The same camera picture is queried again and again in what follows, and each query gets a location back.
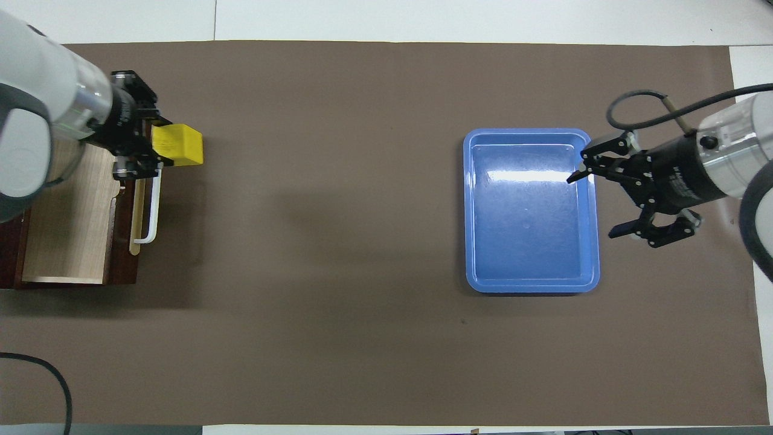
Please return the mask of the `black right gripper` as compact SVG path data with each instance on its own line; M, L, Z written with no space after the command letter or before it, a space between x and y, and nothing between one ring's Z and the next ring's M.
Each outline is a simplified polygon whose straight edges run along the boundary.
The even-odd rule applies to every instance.
M654 225L655 212L642 210L640 217L613 226L610 239L630 236L660 248L696 234L703 218L687 208L726 198L704 168L696 135L679 136L655 148L641 151L637 132L616 132L597 137L580 151L582 160L566 182L573 184L591 175L618 184L640 181L645 193L631 198L655 200L655 212L675 215L669 225Z

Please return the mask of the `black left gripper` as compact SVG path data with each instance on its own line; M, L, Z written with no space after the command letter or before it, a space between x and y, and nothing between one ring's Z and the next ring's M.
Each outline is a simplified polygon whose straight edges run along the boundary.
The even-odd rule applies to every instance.
M150 155L143 120L152 126L171 126L157 107L158 96L136 71L112 72L112 105L105 121L91 123L91 144L114 157L113 179L137 181L157 177L165 165L162 156Z

